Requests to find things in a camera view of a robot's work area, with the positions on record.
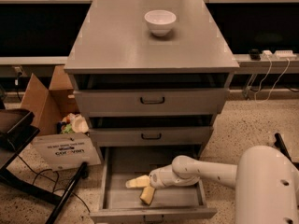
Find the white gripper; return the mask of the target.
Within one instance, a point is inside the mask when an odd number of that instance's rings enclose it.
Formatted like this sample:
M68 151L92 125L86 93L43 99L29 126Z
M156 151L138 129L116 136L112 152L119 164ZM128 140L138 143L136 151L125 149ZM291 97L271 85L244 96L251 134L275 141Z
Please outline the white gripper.
M172 186L182 186L187 180L179 177L172 169L171 165L155 169L149 173L149 176L142 175L128 180L125 187L128 189L143 188L140 195L142 203L150 205L155 189L164 189Z

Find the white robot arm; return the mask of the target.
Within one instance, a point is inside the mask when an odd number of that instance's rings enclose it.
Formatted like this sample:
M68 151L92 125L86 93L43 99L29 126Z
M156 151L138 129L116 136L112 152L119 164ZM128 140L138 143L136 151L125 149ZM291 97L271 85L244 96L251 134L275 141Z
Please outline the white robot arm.
M141 199L151 203L156 189L191 186L201 179L235 190L235 224L299 224L299 170L272 147L251 147L236 165L180 155L125 187L142 189Z

